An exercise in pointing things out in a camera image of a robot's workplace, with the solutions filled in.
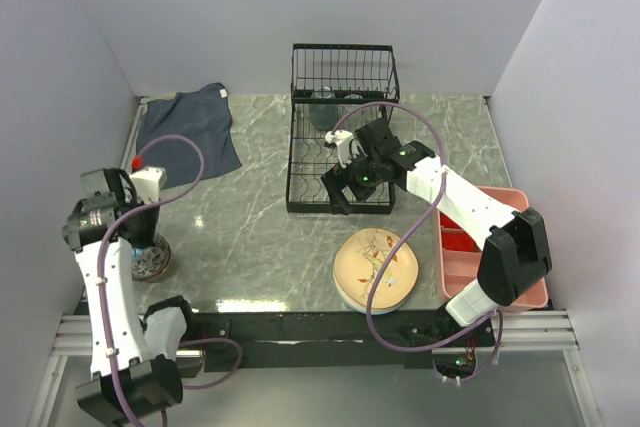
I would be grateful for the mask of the blue grey ceramic mug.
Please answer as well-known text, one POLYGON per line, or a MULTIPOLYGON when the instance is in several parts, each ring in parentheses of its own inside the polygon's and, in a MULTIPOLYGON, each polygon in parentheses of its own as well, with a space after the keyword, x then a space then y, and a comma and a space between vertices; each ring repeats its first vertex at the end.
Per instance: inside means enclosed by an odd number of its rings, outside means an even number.
POLYGON ((328 86, 320 86, 314 90, 312 98, 322 100, 322 103, 309 106, 311 124, 320 131, 331 130, 338 121, 338 107, 330 103, 335 98, 333 90, 328 86))

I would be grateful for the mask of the pink floral leaf-pattern bowl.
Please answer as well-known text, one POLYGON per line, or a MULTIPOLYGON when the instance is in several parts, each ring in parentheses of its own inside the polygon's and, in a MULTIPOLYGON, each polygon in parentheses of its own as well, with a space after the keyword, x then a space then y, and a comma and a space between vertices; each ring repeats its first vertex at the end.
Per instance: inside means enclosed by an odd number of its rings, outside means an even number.
POLYGON ((161 234, 156 234, 150 247, 132 250, 132 278, 137 282, 155 282, 167 272, 170 261, 169 243, 161 234))

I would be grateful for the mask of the clear glass cup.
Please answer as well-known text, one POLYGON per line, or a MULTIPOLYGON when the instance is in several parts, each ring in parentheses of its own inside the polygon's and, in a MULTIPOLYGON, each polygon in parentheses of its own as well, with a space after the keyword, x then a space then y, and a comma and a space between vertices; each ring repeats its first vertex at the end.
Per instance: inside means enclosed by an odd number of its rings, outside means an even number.
POLYGON ((365 99, 356 93, 346 95, 343 99, 342 109, 343 113, 347 114, 356 111, 361 105, 365 103, 365 99))

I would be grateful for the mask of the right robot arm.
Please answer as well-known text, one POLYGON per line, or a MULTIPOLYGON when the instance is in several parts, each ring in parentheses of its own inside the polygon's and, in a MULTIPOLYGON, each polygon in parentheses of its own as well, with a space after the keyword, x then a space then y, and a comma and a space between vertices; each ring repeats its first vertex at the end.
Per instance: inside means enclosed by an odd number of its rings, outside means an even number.
POLYGON ((355 132, 327 132, 338 162, 322 177, 332 209, 349 214, 343 191, 358 201, 392 183, 427 201, 462 229, 481 250, 475 280, 446 302, 438 321, 440 338, 460 345, 473 322, 497 307, 508 307, 543 279, 552 262, 543 217, 531 207, 518 210, 481 191, 452 171, 436 153, 414 140, 401 142, 384 119, 355 132))

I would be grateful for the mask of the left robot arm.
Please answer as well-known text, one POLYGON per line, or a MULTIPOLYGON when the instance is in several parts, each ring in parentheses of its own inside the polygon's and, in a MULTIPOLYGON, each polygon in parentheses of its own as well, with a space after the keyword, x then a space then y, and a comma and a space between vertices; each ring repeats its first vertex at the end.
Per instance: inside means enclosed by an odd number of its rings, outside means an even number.
POLYGON ((155 244, 166 178, 161 167, 87 172, 84 196, 62 228, 84 280, 91 326, 91 379, 77 387, 76 399, 104 426, 124 426, 181 403, 177 350, 199 339, 200 325, 181 296, 137 313, 134 253, 155 244))

